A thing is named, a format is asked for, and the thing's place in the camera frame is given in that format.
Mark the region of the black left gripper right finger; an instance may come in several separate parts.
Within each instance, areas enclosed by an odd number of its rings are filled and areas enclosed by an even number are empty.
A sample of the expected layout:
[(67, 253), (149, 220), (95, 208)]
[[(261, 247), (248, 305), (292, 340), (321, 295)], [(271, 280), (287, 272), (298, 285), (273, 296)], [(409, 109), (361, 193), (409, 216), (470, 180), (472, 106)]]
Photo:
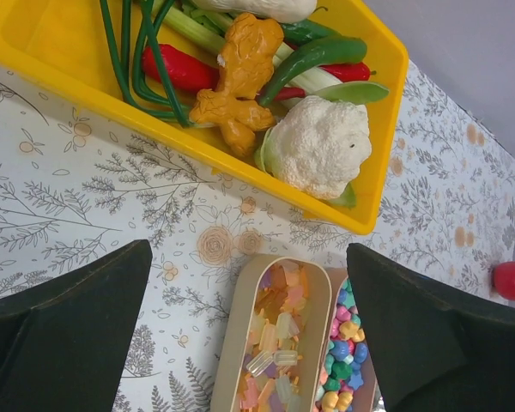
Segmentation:
[(515, 308), (359, 243), (348, 278), (388, 411), (515, 411)]

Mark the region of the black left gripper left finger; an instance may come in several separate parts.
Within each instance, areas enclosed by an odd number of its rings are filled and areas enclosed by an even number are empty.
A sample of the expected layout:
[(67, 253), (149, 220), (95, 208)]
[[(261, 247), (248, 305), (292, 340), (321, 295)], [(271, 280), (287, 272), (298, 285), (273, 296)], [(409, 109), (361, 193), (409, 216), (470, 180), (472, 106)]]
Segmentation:
[(0, 299), (0, 411), (110, 411), (147, 287), (138, 239)]

